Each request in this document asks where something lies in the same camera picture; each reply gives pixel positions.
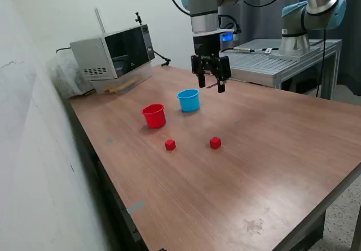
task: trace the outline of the red cup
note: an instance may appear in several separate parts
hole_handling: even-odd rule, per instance
[[[163,104],[151,104],[142,110],[142,114],[146,117],[148,127],[151,129],[157,129],[165,125]]]

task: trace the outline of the cable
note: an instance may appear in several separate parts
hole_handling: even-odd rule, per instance
[[[221,29],[232,29],[235,26],[234,23],[228,23],[225,27],[219,27]]]
[[[273,4],[274,2],[276,2],[277,0],[272,0],[271,2],[267,3],[267,4],[264,4],[264,5],[253,5],[253,4],[250,4],[248,3],[247,1],[243,1],[247,6],[250,6],[250,7],[266,7],[266,6],[269,6],[270,4]]]
[[[246,52],[246,53],[251,53],[251,52],[261,52],[261,51],[266,51],[269,48],[262,48],[262,49],[244,49],[244,50],[239,50],[239,49],[234,49],[234,48],[227,48],[222,50],[221,52],[225,52],[225,51],[229,51],[229,50],[234,50],[236,52]],[[279,48],[272,48],[272,51],[278,51]]]
[[[184,14],[186,14],[187,16],[191,16],[187,11],[181,9],[181,7],[176,3],[175,0],[172,0],[173,4],[177,7],[177,9],[179,9],[180,11],[182,11]]]
[[[325,56],[326,56],[326,29],[323,30],[323,56],[322,56],[321,74],[320,74],[320,78],[318,79],[316,98],[318,97],[318,93],[320,91],[320,84],[321,84],[321,80],[322,80],[323,68],[325,66]]]
[[[236,25],[236,31],[234,33],[238,34],[238,33],[242,33],[241,27],[240,25],[237,23],[237,20],[235,18],[233,18],[231,15],[226,15],[226,14],[219,14],[218,15],[218,19],[219,19],[219,27],[221,28],[221,18],[229,18],[233,21],[234,25]]]
[[[59,51],[69,50],[69,49],[71,49],[71,47],[57,49],[56,54],[57,54]]]
[[[165,60],[165,63],[163,63],[161,66],[169,66],[169,63],[171,62],[171,60],[169,58],[165,58],[164,56],[162,56],[161,54],[159,54],[158,52],[156,52],[155,50],[153,50],[153,52],[159,56],[161,59]]]

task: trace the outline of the table leg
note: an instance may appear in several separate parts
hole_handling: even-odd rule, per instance
[[[306,236],[298,242],[290,251],[309,250],[323,237],[326,212],[324,212],[314,224],[306,231]]]
[[[340,52],[326,58],[322,75],[321,98],[332,100],[336,92]]]
[[[361,208],[359,217],[357,218],[354,240],[352,241],[350,251],[361,251]]]

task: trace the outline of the red cube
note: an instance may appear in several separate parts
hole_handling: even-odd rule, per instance
[[[172,151],[175,149],[175,141],[174,140],[168,140],[165,142],[165,148],[167,151]]]
[[[222,145],[221,140],[218,137],[212,138],[209,142],[212,149],[217,149]]]

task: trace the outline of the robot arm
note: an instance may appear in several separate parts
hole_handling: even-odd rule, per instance
[[[205,87],[205,71],[217,78],[218,92],[225,91],[225,82],[231,77],[228,56],[219,57],[219,35],[230,29],[219,29],[218,7],[235,5],[242,0],[182,0],[190,11],[195,55],[192,56],[192,72],[197,75],[199,86]]]
[[[307,0],[282,10],[279,54],[300,56],[310,52],[307,30],[335,29],[342,23],[346,0]]]
[[[218,7],[235,5],[243,0],[182,0],[190,11],[195,55],[192,72],[199,86],[205,87],[205,71],[211,71],[218,81],[218,92],[225,91],[225,82],[231,77],[227,56],[219,57],[219,35],[229,29],[218,28]],[[283,30],[279,53],[303,55],[310,51],[307,30],[334,29],[344,18],[346,0],[307,0],[285,7],[282,12]]]

